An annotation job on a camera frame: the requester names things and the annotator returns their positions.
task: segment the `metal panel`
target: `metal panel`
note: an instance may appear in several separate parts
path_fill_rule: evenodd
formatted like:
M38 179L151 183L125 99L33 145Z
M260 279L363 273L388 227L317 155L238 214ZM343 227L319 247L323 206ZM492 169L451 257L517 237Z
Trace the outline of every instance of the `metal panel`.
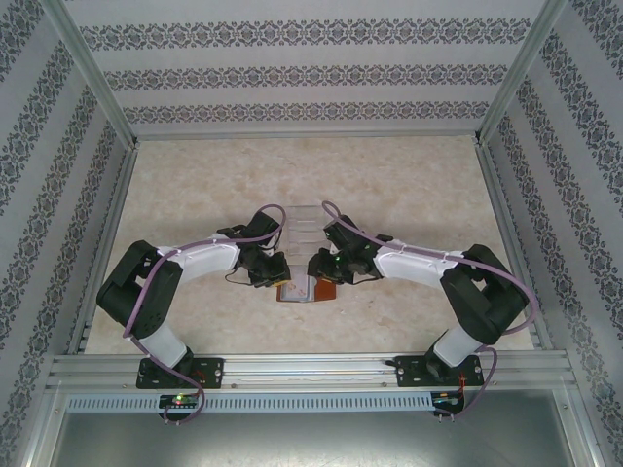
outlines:
M158 394L74 394L68 413L155 413ZM347 413L432 411L429 392L346 394L211 394L203 413ZM190 413L192 409L176 409Z
M408 412L214 413L175 428L152 414L69 413L53 465L510 467L573 459L551 394L529 391L488 394L456 423Z

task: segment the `black mounting plate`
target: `black mounting plate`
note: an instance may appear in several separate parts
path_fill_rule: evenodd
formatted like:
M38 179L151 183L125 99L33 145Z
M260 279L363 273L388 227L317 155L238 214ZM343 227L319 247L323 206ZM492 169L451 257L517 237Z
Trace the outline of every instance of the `black mounting plate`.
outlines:
M189 377L203 389L220 389L225 360L222 358L193 358ZM193 385L170 375L149 358L143 358L136 376L138 389L192 389Z
M436 379L426 369L426 360L423 355L398 355L393 359L391 366L396 367L398 387L440 387L460 386L460 375L465 377L465 386L482 386L483 378L480 358L476 355L468 356L444 380Z

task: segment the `enclosure wall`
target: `enclosure wall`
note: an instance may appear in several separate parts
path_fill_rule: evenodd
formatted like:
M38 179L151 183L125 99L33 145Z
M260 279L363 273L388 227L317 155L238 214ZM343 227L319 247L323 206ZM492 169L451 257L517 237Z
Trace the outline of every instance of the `enclosure wall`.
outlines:
M490 150L556 348L566 348L608 465L623 463L623 17L573 1Z
M0 466L85 297L128 142L39 3L0 1Z
M67 2L139 136L480 125L543 0Z

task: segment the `beige floor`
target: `beige floor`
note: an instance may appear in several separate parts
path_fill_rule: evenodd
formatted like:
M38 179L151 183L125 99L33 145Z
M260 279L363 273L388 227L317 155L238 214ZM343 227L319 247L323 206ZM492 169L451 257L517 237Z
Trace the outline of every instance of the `beige floor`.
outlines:
M371 233L504 258L469 137L242 139L142 143L109 269L144 238L177 245L246 223L261 205L336 202ZM441 291L399 280L340 287L338 299L279 304L274 289L214 274L178 290L170 323L196 353L426 350L456 324ZM98 310L87 353L135 353ZM498 348L532 348L527 331Z

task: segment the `aluminum frame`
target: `aluminum frame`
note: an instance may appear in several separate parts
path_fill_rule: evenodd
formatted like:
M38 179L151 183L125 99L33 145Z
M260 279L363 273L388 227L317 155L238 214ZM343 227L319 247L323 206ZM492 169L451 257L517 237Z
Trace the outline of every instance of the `aluminum frame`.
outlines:
M421 352L409 354L422 355ZM393 359L396 355L219 355L225 359L223 385L221 389L207 390L206 395L209 398L213 394L262 394L278 398L284 394L338 393L379 396L405 394L407 397L408 394L427 393L431 390L456 389L398 387L395 369L385 364L386 360ZM51 464L68 402L76 395L109 394L123 398L136 394L177 392L137 389L135 380L141 358L143 357L140 355L55 357L21 467ZM481 354L484 372L491 368L492 361L490 354ZM530 389L547 389L553 392L575 465L603 466L604 460L565 351L499 352L495 376L488 390Z

